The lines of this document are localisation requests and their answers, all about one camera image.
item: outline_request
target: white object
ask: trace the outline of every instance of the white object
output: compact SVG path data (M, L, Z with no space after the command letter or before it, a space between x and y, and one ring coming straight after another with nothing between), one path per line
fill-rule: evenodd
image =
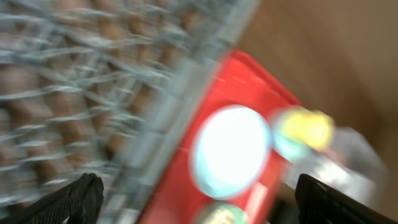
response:
M191 173L196 186L215 199L245 191L266 164L271 132L264 118L245 106L211 115L193 145Z

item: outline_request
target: yellow object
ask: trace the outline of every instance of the yellow object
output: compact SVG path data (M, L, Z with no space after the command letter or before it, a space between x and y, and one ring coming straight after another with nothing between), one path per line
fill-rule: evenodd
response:
M334 122L320 111L297 108L284 115L280 128L287 138L324 151L332 140Z

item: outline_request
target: dish rack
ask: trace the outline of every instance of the dish rack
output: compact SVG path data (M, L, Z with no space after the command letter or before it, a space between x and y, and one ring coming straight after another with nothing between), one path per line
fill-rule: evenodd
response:
M0 218L101 176L135 222L257 1L0 2Z

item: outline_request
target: red tray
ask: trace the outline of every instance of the red tray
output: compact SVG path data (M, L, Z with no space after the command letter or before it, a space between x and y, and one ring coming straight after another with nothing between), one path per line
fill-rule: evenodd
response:
M196 188L188 162L191 146L202 122L228 105L247 106L269 121L273 111L301 103L250 56L239 51L232 52L215 76L140 223L193 223L195 215L214 201ZM272 151L257 182L229 201L247 213L250 223L264 222L278 191L285 163Z

